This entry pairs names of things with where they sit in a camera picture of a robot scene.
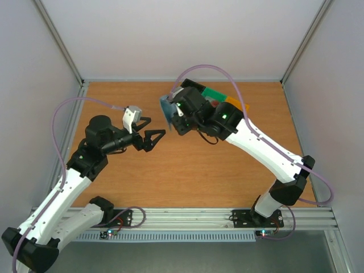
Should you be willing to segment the teal card holder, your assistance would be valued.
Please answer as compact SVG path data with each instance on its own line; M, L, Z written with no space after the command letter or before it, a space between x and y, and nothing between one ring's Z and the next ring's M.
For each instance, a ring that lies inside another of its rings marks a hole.
M168 99L169 95L163 95L159 98L159 103L164 117L167 121L169 130L172 130L172 117L177 112L176 105Z

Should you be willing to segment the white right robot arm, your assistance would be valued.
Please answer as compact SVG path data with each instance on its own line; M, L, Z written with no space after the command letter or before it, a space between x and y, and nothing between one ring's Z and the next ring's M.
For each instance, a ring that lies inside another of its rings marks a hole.
M275 175L273 185L257 197L250 210L248 219L252 224L266 224L276 210L294 205L301 197L315 164L311 156L289 152L252 124L242 110L226 101L213 106L195 87L180 88L172 95L171 103L176 107L172 124L179 135L195 130L224 140Z

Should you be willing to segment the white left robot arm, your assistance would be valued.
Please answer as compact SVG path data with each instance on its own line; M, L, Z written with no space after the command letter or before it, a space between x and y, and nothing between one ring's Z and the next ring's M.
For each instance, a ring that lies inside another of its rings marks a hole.
M126 112L123 128L112 125L105 115L93 117L85 129L85 138L63 170L63 174L41 205L18 228L8 227L1 239L12 256L13 272L46 272L60 252L77 236L94 226L113 223L114 205L97 196L78 213L63 221L74 200L91 185L107 166L107 156L121 154L128 146L151 151L166 131L139 131L151 122L149 117L134 118Z

